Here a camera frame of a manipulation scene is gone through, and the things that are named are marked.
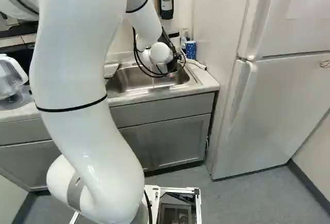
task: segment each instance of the cabinet door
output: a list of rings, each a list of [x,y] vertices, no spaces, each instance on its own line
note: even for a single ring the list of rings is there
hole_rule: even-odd
[[[146,133],[144,132],[143,126],[119,129],[119,131],[139,159],[143,170],[151,169],[151,159],[145,145]]]
[[[155,168],[203,160],[210,117],[205,114],[147,125]]]
[[[61,155],[53,141],[0,147],[0,167],[10,180],[24,183],[23,187],[46,187],[50,165]]]

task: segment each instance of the white wall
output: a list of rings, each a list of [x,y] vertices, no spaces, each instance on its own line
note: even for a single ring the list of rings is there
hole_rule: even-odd
[[[293,161],[330,201],[330,114],[293,157]]]
[[[217,155],[223,107],[236,59],[245,3],[246,0],[194,0],[193,34],[197,41],[197,59],[207,65],[221,85],[206,160],[210,171],[213,157]]]
[[[193,0],[174,0],[174,15],[172,20],[161,20],[166,31],[189,28],[192,31]],[[109,54],[133,51],[133,32],[130,23],[123,21],[109,49]]]
[[[11,224],[27,196],[27,192],[0,175],[0,219]]]

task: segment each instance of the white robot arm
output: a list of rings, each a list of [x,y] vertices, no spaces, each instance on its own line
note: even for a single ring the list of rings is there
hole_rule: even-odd
[[[30,85],[63,154],[48,171],[49,191],[98,223],[131,223],[142,205],[144,175],[112,120],[103,68],[123,14],[138,33],[139,50],[157,42],[162,29],[154,5],[151,0],[29,2],[40,12]],[[17,16],[10,4],[0,0],[0,10]],[[19,18],[38,18],[37,10],[26,16],[24,11]]]

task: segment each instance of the stainless steel sink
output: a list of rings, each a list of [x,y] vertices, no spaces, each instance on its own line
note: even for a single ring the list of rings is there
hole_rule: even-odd
[[[163,78],[152,78],[143,73],[136,63],[123,63],[106,81],[109,97],[133,95],[151,91],[175,90],[200,84],[199,80],[185,67],[179,65],[177,73]]]

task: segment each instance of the refrigerator door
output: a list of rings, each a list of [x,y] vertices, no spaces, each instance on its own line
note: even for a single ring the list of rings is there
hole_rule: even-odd
[[[330,50],[329,7],[330,0],[248,0],[240,57]]]
[[[230,86],[213,179],[285,164],[330,108],[330,52],[248,62]]]

